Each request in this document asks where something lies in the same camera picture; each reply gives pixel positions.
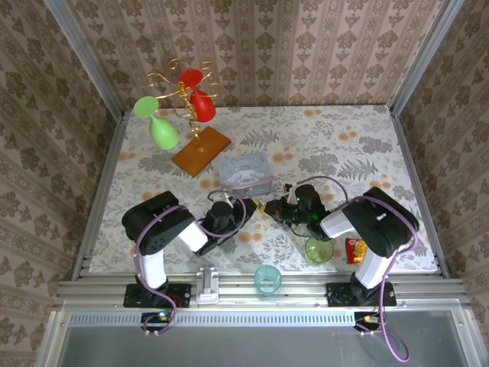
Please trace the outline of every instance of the table surface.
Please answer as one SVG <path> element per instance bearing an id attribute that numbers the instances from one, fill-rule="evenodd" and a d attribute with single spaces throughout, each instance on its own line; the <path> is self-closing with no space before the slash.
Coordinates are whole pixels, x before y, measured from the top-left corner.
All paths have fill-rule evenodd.
<path id="1" fill-rule="evenodd" d="M 159 193 L 170 190 L 196 218 L 210 208 L 210 190 L 219 188 L 218 162 L 263 151 L 274 176 L 272 193 L 262 202 L 279 198 L 283 185 L 317 174 L 337 178 L 350 197 L 372 186 L 381 187 L 411 210 L 419 221 L 420 244 L 394 265 L 393 272 L 437 271 L 436 260 L 421 221 L 397 135 L 386 106 L 246 107 L 217 109 L 208 124 L 228 136 L 232 143 L 197 177 L 180 170 L 171 158 L 191 139 L 188 123 L 171 110 L 161 110 L 180 132 L 179 144 L 160 150 L 151 140 L 149 119 L 131 113 L 125 139 L 112 180 L 90 271 L 134 271 L 130 240 L 121 225 L 124 213 Z M 334 183 L 312 181 L 326 209 L 344 200 Z M 305 228 L 297 232 L 305 233 Z M 214 265 L 219 271 L 255 271 L 274 265 L 281 271 L 354 271 L 346 261 L 345 238 L 335 239 L 333 258 L 321 266 L 304 259 L 305 238 L 255 212 L 243 229 L 209 254 L 196 257 L 176 239 L 165 248 L 167 272 L 195 272 Z"/>

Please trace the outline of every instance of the metal bracket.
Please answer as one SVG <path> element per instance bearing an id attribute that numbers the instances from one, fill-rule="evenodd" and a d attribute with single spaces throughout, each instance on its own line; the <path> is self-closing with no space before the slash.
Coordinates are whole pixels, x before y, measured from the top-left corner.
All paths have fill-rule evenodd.
<path id="1" fill-rule="evenodd" d="M 215 268 L 200 268 L 197 272 L 198 304 L 217 304 L 219 302 L 219 273 Z"/>

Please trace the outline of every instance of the decorative stand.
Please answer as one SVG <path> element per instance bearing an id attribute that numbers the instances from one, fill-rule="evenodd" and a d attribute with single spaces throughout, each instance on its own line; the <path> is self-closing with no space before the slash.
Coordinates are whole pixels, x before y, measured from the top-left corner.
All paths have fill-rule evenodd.
<path id="1" fill-rule="evenodd" d="M 175 70 L 178 67 L 180 59 L 173 59 L 168 63 L 168 68 Z M 178 83 L 170 82 L 162 73 L 149 73 L 146 75 L 145 83 L 148 86 L 153 86 L 154 77 L 159 77 L 166 83 L 174 86 L 176 90 L 164 96 L 158 96 L 156 99 L 165 99 L 171 96 L 178 96 L 178 102 L 175 106 L 175 113 L 180 117 L 189 118 L 189 127 L 195 138 L 179 151 L 172 158 L 172 162 L 185 172 L 195 177 L 209 164 L 217 155 L 223 151 L 231 140 L 211 127 L 206 127 L 202 132 L 195 122 L 208 122 L 215 116 L 215 106 L 211 98 L 216 97 L 222 91 L 222 85 L 219 83 L 211 83 L 209 88 L 214 92 L 208 95 L 198 88 L 199 84 L 212 75 L 214 64 L 210 61 L 205 61 L 201 64 L 202 71 L 208 70 L 208 73 L 203 76 L 201 70 L 187 69 L 178 79 Z M 178 113 L 178 109 L 183 108 L 187 111 L 186 114 Z"/>

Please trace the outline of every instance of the black mount plate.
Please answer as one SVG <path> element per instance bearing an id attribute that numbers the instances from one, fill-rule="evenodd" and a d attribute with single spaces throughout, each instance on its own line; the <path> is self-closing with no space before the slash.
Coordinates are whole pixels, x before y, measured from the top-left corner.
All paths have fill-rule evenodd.
<path id="1" fill-rule="evenodd" d="M 189 308 L 191 284 L 168 284 L 165 294 L 171 297 L 178 308 Z M 139 284 L 128 284 L 125 288 L 124 307 L 126 308 L 171 308 L 162 297 L 151 295 Z"/>
<path id="2" fill-rule="evenodd" d="M 328 283 L 326 284 L 326 297 L 328 298 L 328 307 L 378 307 L 381 300 L 381 290 L 379 288 L 373 293 L 368 302 L 359 304 L 351 293 L 350 283 Z M 391 283 L 385 284 L 384 306 L 397 306 L 396 294 Z"/>

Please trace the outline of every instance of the red snack package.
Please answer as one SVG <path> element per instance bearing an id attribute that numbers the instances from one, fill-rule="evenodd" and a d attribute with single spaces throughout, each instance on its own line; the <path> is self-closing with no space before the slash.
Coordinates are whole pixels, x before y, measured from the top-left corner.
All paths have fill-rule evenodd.
<path id="1" fill-rule="evenodd" d="M 367 252 L 367 244 L 363 239 L 346 239 L 346 255 L 349 264 L 360 264 Z"/>

